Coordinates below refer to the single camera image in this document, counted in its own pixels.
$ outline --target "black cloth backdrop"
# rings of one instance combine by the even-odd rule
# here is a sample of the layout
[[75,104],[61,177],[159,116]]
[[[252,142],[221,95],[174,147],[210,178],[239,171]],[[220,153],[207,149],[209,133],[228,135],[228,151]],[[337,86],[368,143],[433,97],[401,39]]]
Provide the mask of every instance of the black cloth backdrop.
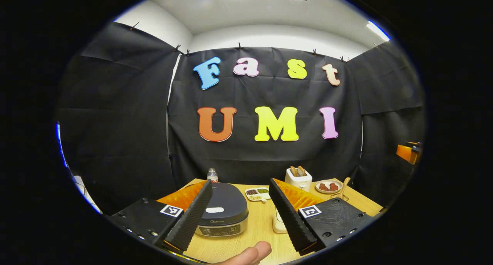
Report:
[[426,143],[424,90],[405,54],[390,42],[353,58],[349,67],[363,118],[363,149],[353,188],[388,206],[414,168],[396,154],[398,144]]
[[[201,89],[201,79],[193,70],[196,65],[217,56],[218,84]],[[236,75],[236,60],[252,57],[259,62],[257,77]],[[308,76],[292,79],[287,74],[289,59],[303,60]],[[322,66],[330,63],[338,70],[339,86],[331,85]],[[284,107],[295,107],[298,141],[257,142],[256,107],[268,106],[278,117]],[[222,131],[222,107],[237,109],[233,132],[223,142],[208,142],[199,135],[197,109],[213,107],[213,131]],[[339,136],[324,139],[324,120],[319,109],[333,107],[335,128]],[[361,149],[361,111],[358,95],[347,63],[311,53],[249,47],[214,49],[181,56],[171,86],[168,105],[169,151],[171,166],[182,186],[193,178],[206,177],[215,168],[219,180],[239,184],[268,184],[274,177],[284,180],[290,166],[303,166],[314,181],[344,179],[355,171]]]
[[178,54],[114,22],[67,65],[56,115],[65,159],[105,214],[176,191],[166,107]]

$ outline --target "pink letter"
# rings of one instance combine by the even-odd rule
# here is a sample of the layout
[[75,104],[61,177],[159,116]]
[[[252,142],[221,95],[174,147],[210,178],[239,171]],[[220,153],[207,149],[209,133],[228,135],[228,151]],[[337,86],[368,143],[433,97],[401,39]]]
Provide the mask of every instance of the pink letter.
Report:
[[258,71],[258,61],[254,58],[239,58],[236,63],[238,63],[239,65],[235,65],[235,67],[233,68],[233,72],[238,75],[247,74],[249,77],[255,77],[260,74],[260,72]]
[[336,131],[336,125],[334,122],[334,112],[336,109],[332,107],[322,107],[320,108],[320,112],[324,116],[324,126],[325,131],[322,134],[324,139],[333,139],[338,137],[338,133]]

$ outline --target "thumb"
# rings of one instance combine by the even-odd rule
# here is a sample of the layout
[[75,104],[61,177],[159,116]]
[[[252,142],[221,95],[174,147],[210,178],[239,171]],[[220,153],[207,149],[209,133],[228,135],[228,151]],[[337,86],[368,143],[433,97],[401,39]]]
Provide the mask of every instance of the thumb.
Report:
[[248,247],[241,254],[233,256],[228,260],[224,260],[214,265],[251,265],[258,256],[258,249],[254,247]]

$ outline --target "human hand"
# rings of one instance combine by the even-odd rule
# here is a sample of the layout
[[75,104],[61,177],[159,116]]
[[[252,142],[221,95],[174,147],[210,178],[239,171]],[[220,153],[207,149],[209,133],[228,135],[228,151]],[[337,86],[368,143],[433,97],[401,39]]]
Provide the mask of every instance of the human hand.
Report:
[[241,254],[213,265],[258,265],[271,252],[271,244],[260,241],[255,246],[246,248]]

